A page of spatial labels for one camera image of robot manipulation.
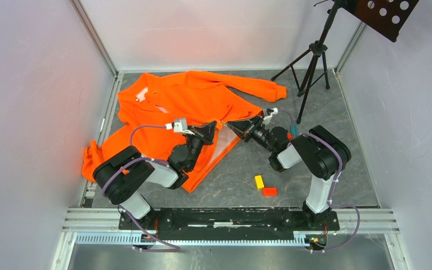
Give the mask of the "orange zip-up jacket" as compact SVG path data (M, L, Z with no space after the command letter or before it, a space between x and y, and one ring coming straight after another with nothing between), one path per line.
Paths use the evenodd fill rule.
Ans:
M268 80L207 71L188 71L167 76L144 73L129 88L118 93L118 117L123 127L99 145L91 141L83 151L82 175L94 181L93 172L129 145L144 155L167 159L184 136L163 126L178 118L189 125L216 122L220 133L230 121L259 116L262 109L236 94L241 91L268 102L286 98L287 89Z

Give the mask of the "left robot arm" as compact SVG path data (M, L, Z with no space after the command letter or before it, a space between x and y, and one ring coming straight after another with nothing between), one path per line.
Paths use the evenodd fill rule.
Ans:
M216 121L194 126L188 125L185 118L176 119L163 129L183 135L186 141L174 146L166 160L147 157L129 145L99 165L93 171L93 179L103 197L129 211L140 229L148 229L154 223L154 214L138 189L145 182L171 190L181 187L195 169L203 147L214 143L216 127Z

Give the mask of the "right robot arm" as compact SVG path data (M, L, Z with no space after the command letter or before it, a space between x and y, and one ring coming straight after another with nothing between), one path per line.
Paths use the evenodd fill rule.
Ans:
M312 180L303 202L302 221L310 230L323 225L331 212L332 183L352 158L348 147L321 125L292 139L283 127L266 129L261 116L229 121L227 126L243 141L253 140L269 151L269 164L277 172L304 163L312 174Z

